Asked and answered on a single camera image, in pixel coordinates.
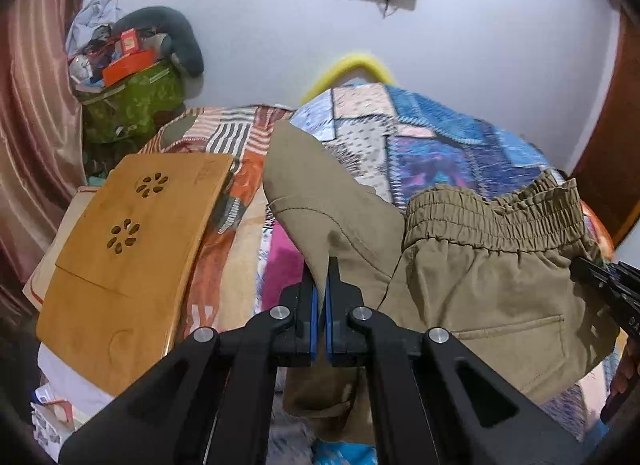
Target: green bag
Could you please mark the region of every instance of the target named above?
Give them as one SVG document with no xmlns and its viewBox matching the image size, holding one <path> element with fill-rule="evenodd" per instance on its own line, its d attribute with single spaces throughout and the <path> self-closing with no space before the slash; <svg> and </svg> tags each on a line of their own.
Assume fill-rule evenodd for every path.
<svg viewBox="0 0 640 465">
<path fill-rule="evenodd" d="M 132 137 L 146 141 L 156 133 L 156 112 L 180 106 L 184 87 L 174 66 L 161 60 L 98 95 L 79 95 L 78 100 L 88 111 L 83 113 L 87 142 L 109 143 Z"/>
</svg>

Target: pink satin curtain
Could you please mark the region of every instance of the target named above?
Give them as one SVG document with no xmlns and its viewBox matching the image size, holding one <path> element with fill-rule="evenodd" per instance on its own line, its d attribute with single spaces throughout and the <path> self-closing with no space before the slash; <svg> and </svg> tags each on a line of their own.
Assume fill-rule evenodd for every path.
<svg viewBox="0 0 640 465">
<path fill-rule="evenodd" d="M 14 0 L 0 16 L 0 270 L 24 283 L 85 182 L 81 106 L 68 82 L 65 37 L 82 0 Z"/>
</svg>

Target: silver screw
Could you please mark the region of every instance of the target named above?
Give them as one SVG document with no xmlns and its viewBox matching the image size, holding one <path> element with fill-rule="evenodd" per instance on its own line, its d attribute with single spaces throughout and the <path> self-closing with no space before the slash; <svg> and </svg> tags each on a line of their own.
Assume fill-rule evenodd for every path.
<svg viewBox="0 0 640 465">
<path fill-rule="evenodd" d="M 444 328 L 433 328 L 429 330 L 429 338 L 437 344 L 442 344 L 449 340 L 449 332 Z"/>
<path fill-rule="evenodd" d="M 289 308 L 286 306 L 274 306 L 269 310 L 269 315 L 278 320 L 286 319 L 290 313 Z"/>
<path fill-rule="evenodd" d="M 198 342 L 209 342 L 213 338 L 213 330 L 203 326 L 193 332 L 193 338 Z"/>
<path fill-rule="evenodd" d="M 371 310 L 366 306 L 355 307 L 351 314 L 358 320 L 369 320 L 372 315 Z"/>
</svg>

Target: magenta fabric patch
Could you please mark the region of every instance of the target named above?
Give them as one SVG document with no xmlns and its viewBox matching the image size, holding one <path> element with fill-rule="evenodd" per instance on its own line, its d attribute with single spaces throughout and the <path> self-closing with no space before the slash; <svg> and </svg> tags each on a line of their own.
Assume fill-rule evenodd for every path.
<svg viewBox="0 0 640 465">
<path fill-rule="evenodd" d="M 262 311 L 278 304 L 283 288 L 302 280 L 305 261 L 284 228 L 276 221 L 271 235 L 271 248 L 264 268 Z"/>
</svg>

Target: wooden door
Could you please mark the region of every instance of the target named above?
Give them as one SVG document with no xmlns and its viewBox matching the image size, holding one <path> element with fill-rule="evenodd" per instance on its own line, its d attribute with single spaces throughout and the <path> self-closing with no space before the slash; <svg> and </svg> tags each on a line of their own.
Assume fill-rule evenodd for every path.
<svg viewBox="0 0 640 465">
<path fill-rule="evenodd" d="M 624 14 L 609 93 L 573 176 L 620 244 L 640 215 L 640 31 Z"/>
</svg>

